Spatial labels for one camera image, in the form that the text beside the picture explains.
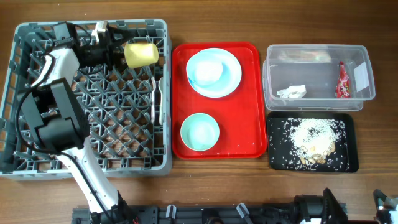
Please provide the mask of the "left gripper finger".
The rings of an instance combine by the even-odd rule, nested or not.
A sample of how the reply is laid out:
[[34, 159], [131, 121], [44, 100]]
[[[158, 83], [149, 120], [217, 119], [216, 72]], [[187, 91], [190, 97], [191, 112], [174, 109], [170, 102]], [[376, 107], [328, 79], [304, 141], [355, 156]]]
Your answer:
[[125, 70], [127, 68], [124, 52], [112, 51], [109, 53], [109, 59], [110, 70]]
[[123, 44], [135, 37], [139, 37], [137, 30], [123, 30], [115, 27], [108, 27], [108, 33], [112, 44]]

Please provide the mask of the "yellow plastic cup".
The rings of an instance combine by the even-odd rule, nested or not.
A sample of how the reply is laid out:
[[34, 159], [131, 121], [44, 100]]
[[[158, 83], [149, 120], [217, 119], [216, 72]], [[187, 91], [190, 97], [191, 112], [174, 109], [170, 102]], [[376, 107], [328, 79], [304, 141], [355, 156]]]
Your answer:
[[138, 68], [158, 62], [159, 51], [153, 43], [126, 44], [124, 56], [129, 68]]

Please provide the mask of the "white plastic fork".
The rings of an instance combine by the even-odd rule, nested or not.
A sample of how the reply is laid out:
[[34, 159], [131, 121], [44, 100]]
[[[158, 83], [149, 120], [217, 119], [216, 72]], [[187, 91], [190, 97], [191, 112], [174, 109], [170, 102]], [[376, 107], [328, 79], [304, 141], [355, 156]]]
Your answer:
[[155, 91], [156, 91], [156, 81], [155, 77], [151, 77], [152, 91], [151, 91], [151, 123], [155, 124]]

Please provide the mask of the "white plastic spoon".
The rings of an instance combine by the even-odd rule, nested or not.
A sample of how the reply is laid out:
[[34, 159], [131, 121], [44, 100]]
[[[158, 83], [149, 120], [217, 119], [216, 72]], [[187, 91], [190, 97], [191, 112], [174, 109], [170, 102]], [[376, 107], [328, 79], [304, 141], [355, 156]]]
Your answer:
[[159, 91], [160, 91], [160, 108], [159, 108], [159, 124], [163, 125], [163, 101], [164, 101], [164, 78], [159, 79]]

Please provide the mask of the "light blue bowl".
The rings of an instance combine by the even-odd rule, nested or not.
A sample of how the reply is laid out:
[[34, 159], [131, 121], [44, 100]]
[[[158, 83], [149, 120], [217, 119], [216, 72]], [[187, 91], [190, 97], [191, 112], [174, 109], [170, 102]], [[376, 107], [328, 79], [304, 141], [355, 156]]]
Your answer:
[[190, 60], [186, 66], [187, 76], [197, 85], [211, 85], [223, 73], [223, 65], [215, 60]]

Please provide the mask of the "rice food scraps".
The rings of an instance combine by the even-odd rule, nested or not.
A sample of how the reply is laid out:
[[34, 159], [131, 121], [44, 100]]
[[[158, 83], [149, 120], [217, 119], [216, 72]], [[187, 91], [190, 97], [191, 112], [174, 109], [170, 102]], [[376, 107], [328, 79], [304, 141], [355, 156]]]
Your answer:
[[269, 119], [269, 164], [275, 170], [344, 172], [348, 169], [342, 121]]

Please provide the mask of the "red snack wrapper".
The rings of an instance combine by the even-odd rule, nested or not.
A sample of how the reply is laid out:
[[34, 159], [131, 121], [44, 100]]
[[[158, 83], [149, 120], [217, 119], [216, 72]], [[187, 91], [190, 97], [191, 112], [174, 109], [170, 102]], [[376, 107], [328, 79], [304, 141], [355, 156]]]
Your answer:
[[335, 89], [335, 95], [337, 98], [351, 98], [350, 95], [350, 79], [349, 75], [346, 72], [345, 64], [340, 61], [339, 62], [339, 76], [338, 83]]

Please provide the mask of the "white tissue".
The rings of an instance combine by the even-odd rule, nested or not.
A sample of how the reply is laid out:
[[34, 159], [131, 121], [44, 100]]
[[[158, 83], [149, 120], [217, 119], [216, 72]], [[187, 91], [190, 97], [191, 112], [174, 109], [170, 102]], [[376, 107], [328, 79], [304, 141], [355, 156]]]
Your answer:
[[306, 93], [307, 89], [305, 85], [298, 85], [277, 91], [277, 96], [281, 98], [302, 98]]

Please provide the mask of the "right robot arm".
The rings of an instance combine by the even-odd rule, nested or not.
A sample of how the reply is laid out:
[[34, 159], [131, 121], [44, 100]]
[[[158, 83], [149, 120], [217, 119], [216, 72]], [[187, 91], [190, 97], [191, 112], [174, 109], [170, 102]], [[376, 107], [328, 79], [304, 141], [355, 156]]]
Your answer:
[[397, 198], [388, 197], [381, 190], [373, 191], [376, 216], [373, 220], [350, 220], [329, 188], [322, 196], [301, 195], [294, 198], [289, 210], [291, 223], [375, 223], [397, 224]]

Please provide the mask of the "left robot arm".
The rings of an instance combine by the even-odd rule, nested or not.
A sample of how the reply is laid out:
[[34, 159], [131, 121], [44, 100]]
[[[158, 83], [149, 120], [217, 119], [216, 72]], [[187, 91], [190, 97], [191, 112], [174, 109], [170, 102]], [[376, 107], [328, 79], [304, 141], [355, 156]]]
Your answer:
[[15, 129], [22, 137], [19, 116], [25, 117], [35, 152], [53, 154], [71, 172], [89, 205], [92, 223], [139, 223], [138, 216], [107, 179], [90, 144], [90, 125], [71, 89], [77, 71], [85, 67], [120, 66], [124, 54], [118, 47], [135, 33], [99, 21], [88, 37], [97, 43], [82, 45], [78, 24], [60, 22], [53, 26], [55, 42], [44, 52], [45, 65], [39, 78], [18, 96]]

